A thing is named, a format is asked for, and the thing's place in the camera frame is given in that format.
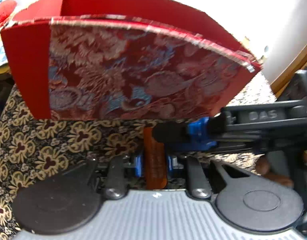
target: wooden frame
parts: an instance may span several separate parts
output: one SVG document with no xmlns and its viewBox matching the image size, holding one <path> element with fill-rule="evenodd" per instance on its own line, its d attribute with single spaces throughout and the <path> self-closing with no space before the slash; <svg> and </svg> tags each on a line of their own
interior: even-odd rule
<svg viewBox="0 0 307 240">
<path fill-rule="evenodd" d="M 307 65 L 307 45 L 298 54 L 298 56 L 290 63 L 290 65 L 278 76 L 271 84 L 273 93 L 278 97 L 287 87 L 293 74 Z"/>
</svg>

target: black and gold floral fabric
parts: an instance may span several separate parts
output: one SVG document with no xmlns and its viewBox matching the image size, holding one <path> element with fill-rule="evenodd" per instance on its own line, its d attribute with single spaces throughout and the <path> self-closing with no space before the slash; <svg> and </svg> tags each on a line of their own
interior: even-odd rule
<svg viewBox="0 0 307 240">
<path fill-rule="evenodd" d="M 113 156 L 132 154 L 142 144 L 143 128 L 161 120 L 52 121 L 36 120 L 16 86 L 0 118 L 0 238 L 11 239 L 20 230 L 11 203 L 21 188 L 44 180 L 88 158 L 108 162 Z M 191 152 L 201 162 L 221 158 L 248 170 L 252 154 L 210 155 Z M 130 181 L 144 188 L 143 179 Z M 183 188 L 183 179 L 172 179 L 169 188 Z"/>
</svg>

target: red box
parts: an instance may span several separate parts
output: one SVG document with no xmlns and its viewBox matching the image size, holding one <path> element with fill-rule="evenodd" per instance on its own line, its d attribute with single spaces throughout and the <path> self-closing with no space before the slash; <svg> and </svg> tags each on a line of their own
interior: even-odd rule
<svg viewBox="0 0 307 240">
<path fill-rule="evenodd" d="M 260 71 L 217 22 L 172 0 L 39 0 L 13 20 L 2 40 L 38 119 L 213 115 Z"/>
</svg>

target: white wall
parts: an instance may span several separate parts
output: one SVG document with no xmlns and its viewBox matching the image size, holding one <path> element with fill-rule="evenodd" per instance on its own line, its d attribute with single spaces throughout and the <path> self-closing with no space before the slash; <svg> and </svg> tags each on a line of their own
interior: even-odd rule
<svg viewBox="0 0 307 240">
<path fill-rule="evenodd" d="M 297 5 L 278 34 L 268 59 L 263 64 L 263 75 L 272 83 L 297 57 L 307 44 L 307 0 Z"/>
</svg>

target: ribbed gray surface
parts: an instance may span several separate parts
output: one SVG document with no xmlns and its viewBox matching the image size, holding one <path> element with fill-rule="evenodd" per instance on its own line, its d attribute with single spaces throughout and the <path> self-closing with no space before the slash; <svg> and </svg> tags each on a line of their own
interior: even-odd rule
<svg viewBox="0 0 307 240">
<path fill-rule="evenodd" d="M 188 198 L 184 191 L 131 190 L 127 197 L 106 201 L 87 225 L 76 231 L 40 236 L 20 232 L 16 240 L 256 240 L 304 239 L 296 231 L 254 235 L 223 222 L 209 202 Z"/>
</svg>

